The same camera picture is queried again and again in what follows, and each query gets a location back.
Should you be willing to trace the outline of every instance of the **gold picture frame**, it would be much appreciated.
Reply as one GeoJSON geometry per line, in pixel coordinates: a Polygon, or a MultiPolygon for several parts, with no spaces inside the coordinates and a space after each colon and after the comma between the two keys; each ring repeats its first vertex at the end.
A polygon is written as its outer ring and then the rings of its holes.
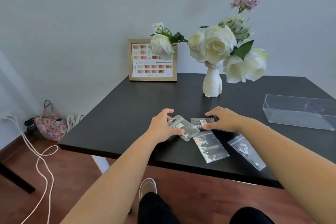
{"type": "Polygon", "coordinates": [[[170,61],[161,60],[151,53],[151,39],[128,39],[128,61],[130,81],[177,81],[177,45],[170,61]]]}

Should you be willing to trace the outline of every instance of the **hand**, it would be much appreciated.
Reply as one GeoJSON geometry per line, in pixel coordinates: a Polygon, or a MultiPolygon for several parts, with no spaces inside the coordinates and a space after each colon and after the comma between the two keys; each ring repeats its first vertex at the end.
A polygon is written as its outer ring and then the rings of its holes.
{"type": "Polygon", "coordinates": [[[170,128],[167,125],[167,120],[172,120],[173,118],[168,116],[169,113],[174,112],[173,109],[163,109],[157,116],[152,118],[152,122],[146,134],[153,138],[155,143],[161,143],[166,141],[169,137],[173,135],[183,135],[184,129],[182,128],[170,128]]]}
{"type": "Polygon", "coordinates": [[[242,117],[239,114],[217,106],[210,112],[205,113],[206,116],[216,115],[218,121],[214,123],[207,123],[203,125],[204,129],[219,129],[227,132],[238,132],[242,123],[242,117]]]}

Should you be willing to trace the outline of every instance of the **small clear plastic packet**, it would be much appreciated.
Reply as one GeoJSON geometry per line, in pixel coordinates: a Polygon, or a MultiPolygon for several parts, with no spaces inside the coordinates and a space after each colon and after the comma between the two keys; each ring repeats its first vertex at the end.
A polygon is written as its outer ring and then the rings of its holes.
{"type": "Polygon", "coordinates": [[[199,132],[194,141],[207,163],[230,156],[210,130],[199,132]]]}
{"type": "Polygon", "coordinates": [[[203,128],[204,124],[215,122],[213,118],[191,118],[190,120],[191,124],[196,126],[196,128],[203,128]]]}
{"type": "Polygon", "coordinates": [[[182,137],[184,141],[189,141],[194,135],[196,135],[200,131],[180,115],[176,115],[173,120],[170,120],[168,122],[168,126],[171,128],[183,128],[184,135],[181,135],[180,137],[182,137]]]}
{"type": "Polygon", "coordinates": [[[258,153],[254,150],[250,142],[242,134],[237,135],[227,143],[259,171],[266,167],[266,164],[259,157],[258,153]]]}

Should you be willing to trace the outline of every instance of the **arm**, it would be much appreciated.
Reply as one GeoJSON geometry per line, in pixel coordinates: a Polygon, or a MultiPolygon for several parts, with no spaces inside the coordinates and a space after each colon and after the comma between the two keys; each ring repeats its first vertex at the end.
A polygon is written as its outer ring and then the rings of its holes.
{"type": "Polygon", "coordinates": [[[336,223],[336,164],[229,109],[218,106],[206,115],[219,120],[205,129],[239,132],[249,140],[282,186],[318,223],[336,223]]]}
{"type": "Polygon", "coordinates": [[[116,162],[88,189],[61,224],[124,223],[144,175],[154,147],[172,135],[182,135],[181,128],[169,128],[164,109],[153,117],[147,132],[139,137],[116,162]]]}

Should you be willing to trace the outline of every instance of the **floral handbag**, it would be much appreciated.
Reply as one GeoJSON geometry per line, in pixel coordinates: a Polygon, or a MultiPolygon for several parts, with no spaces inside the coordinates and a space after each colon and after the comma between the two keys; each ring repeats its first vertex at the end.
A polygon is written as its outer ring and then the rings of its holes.
{"type": "Polygon", "coordinates": [[[62,118],[55,117],[53,105],[49,100],[44,101],[42,115],[35,117],[34,121],[37,128],[46,139],[58,142],[67,133],[67,122],[62,118]],[[50,116],[46,116],[46,108],[48,106],[51,107],[50,116]]]}

